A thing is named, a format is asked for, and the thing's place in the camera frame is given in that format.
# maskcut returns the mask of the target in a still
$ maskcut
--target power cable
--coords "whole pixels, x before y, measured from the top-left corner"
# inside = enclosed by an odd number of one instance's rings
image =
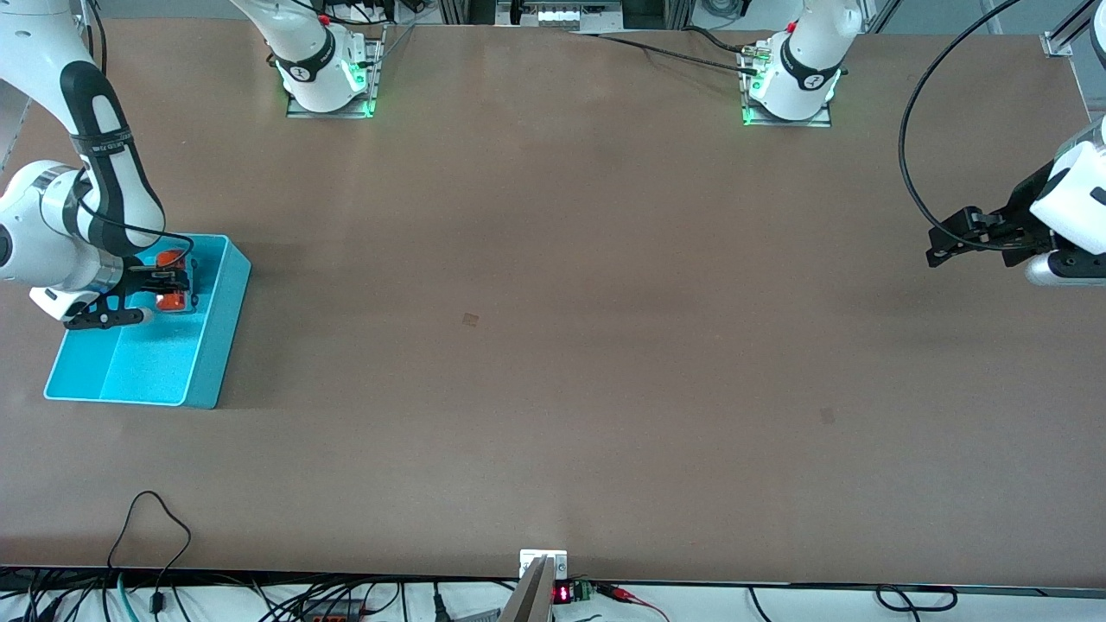
[[[753,607],[757,608],[757,613],[760,614],[761,620],[763,620],[764,622],[772,622],[772,619],[768,616],[768,613],[764,613],[764,608],[760,605],[760,599],[757,598],[757,590],[750,587],[749,595],[753,598]]]
[[[887,600],[884,599],[885,591],[894,592],[896,595],[898,595],[899,599],[902,600],[902,604],[897,605],[887,602]],[[910,615],[914,616],[914,622],[921,622],[921,615],[919,615],[919,613],[940,613],[942,611],[948,611],[952,609],[953,607],[957,605],[957,603],[960,602],[960,595],[957,593],[954,589],[949,588],[948,591],[945,591],[942,593],[951,595],[952,600],[945,604],[919,607],[917,604],[914,604],[914,601],[910,600],[910,597],[906,595],[906,592],[904,592],[898,585],[888,585],[888,584],[876,585],[876,600],[879,601],[879,604],[884,605],[884,608],[886,609],[896,611],[898,613],[909,613]]]
[[[974,248],[977,250],[1000,250],[1000,251],[1023,250],[1023,249],[1034,248],[1035,245],[1033,243],[998,245],[998,243],[980,242],[975,240],[969,240],[950,231],[949,228],[946,227],[943,222],[941,222],[940,220],[937,219],[936,216],[933,216],[933,214],[926,206],[925,201],[921,200],[921,196],[918,195],[918,189],[914,187],[914,179],[910,177],[910,170],[907,167],[906,163],[906,132],[910,123],[910,114],[914,112],[914,105],[918,101],[918,95],[921,94],[921,90],[926,85],[926,82],[928,82],[929,77],[933,75],[933,72],[937,71],[937,68],[940,66],[941,62],[950,53],[952,53],[952,50],[954,50],[957,45],[960,44],[961,41],[968,39],[968,37],[972,32],[979,30],[983,24],[990,21],[991,18],[998,15],[999,13],[1005,11],[1006,9],[1013,7],[1019,2],[1021,2],[1021,0],[1005,0],[1005,2],[999,4],[994,9],[991,9],[987,13],[983,13],[983,17],[975,20],[974,23],[968,27],[968,30],[958,34],[957,38],[953,39],[952,42],[949,43],[945,48],[945,50],[942,50],[941,53],[937,55],[933,62],[930,63],[929,68],[925,71],[925,73],[921,74],[921,79],[918,80],[918,84],[917,86],[914,87],[914,92],[910,93],[910,99],[907,100],[906,110],[902,112],[902,122],[899,124],[899,136],[898,136],[899,172],[902,174],[902,182],[906,184],[906,189],[907,193],[910,194],[910,198],[914,199],[915,205],[918,206],[918,210],[921,211],[921,215],[926,217],[926,220],[929,220],[929,224],[932,225],[937,230],[941,231],[949,238],[956,240],[958,243],[969,248]]]
[[[709,61],[707,59],[700,59],[700,58],[697,58],[697,56],[690,56],[688,54],[681,54],[679,52],[672,52],[671,50],[665,50],[664,48],[656,48],[656,46],[649,45],[647,43],[639,43],[637,41],[630,41],[628,39],[618,39],[617,37],[604,37],[602,34],[589,34],[589,33],[585,33],[584,37],[594,37],[594,38],[599,39],[602,41],[614,41],[615,43],[622,43],[623,45],[630,45],[633,48],[638,48],[638,49],[645,50],[647,52],[656,52],[658,54],[664,54],[666,56],[671,56],[674,59],[679,59],[681,61],[687,61],[687,62],[690,62],[690,63],[699,63],[701,65],[707,65],[707,66],[712,66],[712,68],[718,68],[718,69],[724,69],[727,71],[733,71],[733,72],[737,72],[737,73],[744,73],[744,74],[748,74],[748,75],[755,75],[757,74],[757,70],[754,70],[752,68],[742,68],[742,66],[738,66],[738,65],[728,65],[726,63],[719,63],[717,61]]]

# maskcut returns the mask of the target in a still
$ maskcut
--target metal bracket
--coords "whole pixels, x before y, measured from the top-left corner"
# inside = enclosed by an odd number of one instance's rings
[[[519,551],[519,577],[526,573],[530,564],[535,558],[553,558],[553,568],[556,570],[555,579],[562,581],[568,578],[568,553],[567,551],[551,549],[522,549]]]
[[[349,100],[348,104],[336,111],[319,113],[304,108],[289,96],[285,116],[289,118],[373,118],[373,115],[376,114],[376,95],[380,90],[380,64],[384,60],[384,38],[386,34],[387,27],[385,27],[380,39],[364,39],[364,46],[354,48],[348,71],[349,80],[365,84],[365,90]],[[358,63],[365,63],[365,69],[361,69]]]
[[[1044,55],[1050,59],[1072,55],[1072,44],[1065,43],[1063,45],[1057,45],[1056,35],[1052,31],[1045,31],[1045,33],[1041,35],[1041,49],[1044,50]]]
[[[1084,0],[1072,9],[1056,28],[1041,35],[1041,46],[1046,56],[1071,56],[1072,41],[1091,28],[1099,0]]]

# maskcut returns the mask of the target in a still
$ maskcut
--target white floor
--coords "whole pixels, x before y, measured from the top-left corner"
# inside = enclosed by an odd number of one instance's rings
[[[743,588],[729,587],[658,587],[626,585],[637,597],[664,610],[671,622],[761,622],[749,593]],[[265,588],[274,600],[299,593],[300,588]],[[384,583],[373,590],[369,608],[383,607],[395,594],[394,584]],[[166,594],[161,622],[184,622],[171,592]],[[354,593],[361,598],[364,590]],[[911,622],[910,614],[881,608],[872,591],[800,590],[759,588],[758,597],[772,622]],[[147,613],[150,590],[139,589],[128,595],[139,622],[149,622]],[[442,583],[441,594],[449,614],[455,619],[500,609],[510,592],[494,583]],[[429,583],[409,583],[406,588],[408,622],[432,622],[432,588]],[[264,602],[246,588],[181,588],[181,601],[192,622],[252,622],[268,613]],[[108,592],[114,622],[126,622],[117,593]],[[918,605],[935,604],[947,597],[918,595]],[[0,601],[0,620],[20,619],[27,607],[25,597]],[[69,613],[63,604],[60,621]],[[576,622],[601,615],[595,622],[664,622],[643,607],[622,604],[603,597],[554,608],[560,622]],[[922,613],[922,622],[1100,622],[1106,620],[1106,600],[1082,598],[1044,598],[1022,595],[961,595],[960,603],[943,613]],[[82,607],[76,622],[103,622],[98,592]],[[362,622],[403,622],[404,613],[397,600],[387,610]]]

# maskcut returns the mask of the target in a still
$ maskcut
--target blue plastic bin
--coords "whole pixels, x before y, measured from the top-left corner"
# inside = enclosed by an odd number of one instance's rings
[[[226,236],[190,235],[194,313],[157,313],[144,323],[66,331],[43,395],[48,400],[213,408],[246,296],[250,261]],[[163,238],[139,258],[179,248]],[[154,294],[131,307],[154,309]]]

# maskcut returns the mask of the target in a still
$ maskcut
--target brown table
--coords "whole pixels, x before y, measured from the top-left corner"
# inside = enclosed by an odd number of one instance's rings
[[[192,567],[508,576],[563,547],[597,577],[1106,587],[1106,297],[928,269],[899,178],[947,39],[860,38],[804,131],[550,30],[419,29],[366,122],[283,118],[247,22],[109,31],[170,227],[254,273],[213,412],[44,401],[62,329],[2,288],[0,561],[103,563],[154,488]],[[1067,61],[972,39],[918,106],[919,189],[997,207],[1085,122]],[[7,173],[41,157],[73,160],[36,110]],[[143,506],[118,561],[179,543]]]

